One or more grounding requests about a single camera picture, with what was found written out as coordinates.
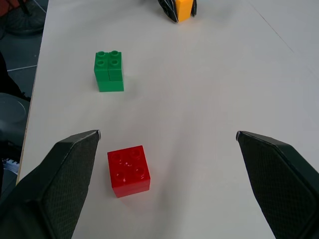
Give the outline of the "orange object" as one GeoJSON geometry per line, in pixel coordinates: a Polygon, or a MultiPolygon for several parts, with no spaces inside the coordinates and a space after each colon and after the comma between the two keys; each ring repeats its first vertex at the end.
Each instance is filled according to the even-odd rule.
{"type": "Polygon", "coordinates": [[[0,17],[17,7],[19,7],[17,0],[0,0],[0,17]]]}

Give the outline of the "red toy brick cube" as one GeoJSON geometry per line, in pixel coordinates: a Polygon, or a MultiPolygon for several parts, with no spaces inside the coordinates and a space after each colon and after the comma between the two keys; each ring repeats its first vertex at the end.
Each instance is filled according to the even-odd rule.
{"type": "Polygon", "coordinates": [[[107,153],[112,189],[117,198],[148,191],[151,176],[143,146],[107,153]]]}

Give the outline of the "black and white shoe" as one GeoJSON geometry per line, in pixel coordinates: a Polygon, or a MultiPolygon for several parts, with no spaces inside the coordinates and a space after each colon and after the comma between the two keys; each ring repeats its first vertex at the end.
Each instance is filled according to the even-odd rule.
{"type": "Polygon", "coordinates": [[[15,175],[18,174],[19,162],[7,158],[7,159],[2,159],[2,164],[3,164],[4,170],[8,170],[8,171],[14,173],[15,175]]]}

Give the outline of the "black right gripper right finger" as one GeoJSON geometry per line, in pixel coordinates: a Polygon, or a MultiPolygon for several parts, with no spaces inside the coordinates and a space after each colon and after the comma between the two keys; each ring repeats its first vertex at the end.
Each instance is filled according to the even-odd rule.
{"type": "Polygon", "coordinates": [[[276,239],[319,239],[319,173],[289,144],[238,131],[253,194],[276,239]]]}

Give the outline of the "grey round robot body part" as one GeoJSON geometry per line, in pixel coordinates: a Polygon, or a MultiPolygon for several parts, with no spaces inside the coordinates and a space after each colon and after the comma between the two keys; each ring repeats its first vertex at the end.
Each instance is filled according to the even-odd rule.
{"type": "Polygon", "coordinates": [[[0,93],[0,130],[25,131],[30,102],[0,93]]]}

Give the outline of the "green toy brick cube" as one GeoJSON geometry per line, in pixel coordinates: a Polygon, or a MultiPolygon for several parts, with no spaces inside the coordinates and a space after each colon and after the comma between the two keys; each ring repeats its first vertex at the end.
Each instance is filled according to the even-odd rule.
{"type": "Polygon", "coordinates": [[[95,55],[94,73],[100,92],[123,92],[122,53],[99,51],[95,55]]]}

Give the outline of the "black spoked wheel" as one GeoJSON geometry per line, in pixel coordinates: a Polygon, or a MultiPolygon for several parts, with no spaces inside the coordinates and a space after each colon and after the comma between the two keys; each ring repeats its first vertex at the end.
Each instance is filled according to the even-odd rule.
{"type": "Polygon", "coordinates": [[[27,37],[41,34],[44,30],[46,11],[36,0],[17,0],[19,6],[13,7],[9,0],[5,0],[11,8],[4,15],[2,27],[4,32],[27,37]]]}

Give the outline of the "yellow toy brick cube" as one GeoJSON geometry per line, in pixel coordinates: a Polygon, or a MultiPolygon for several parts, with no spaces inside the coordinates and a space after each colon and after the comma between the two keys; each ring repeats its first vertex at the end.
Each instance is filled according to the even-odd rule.
{"type": "Polygon", "coordinates": [[[175,0],[177,19],[179,22],[187,20],[191,16],[193,0],[175,0]]]}

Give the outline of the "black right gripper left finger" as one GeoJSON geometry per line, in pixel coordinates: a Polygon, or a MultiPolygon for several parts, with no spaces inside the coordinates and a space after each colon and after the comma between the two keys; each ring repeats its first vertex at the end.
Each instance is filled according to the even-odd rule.
{"type": "Polygon", "coordinates": [[[55,143],[0,204],[0,239],[71,239],[99,140],[90,130],[55,143]]]}

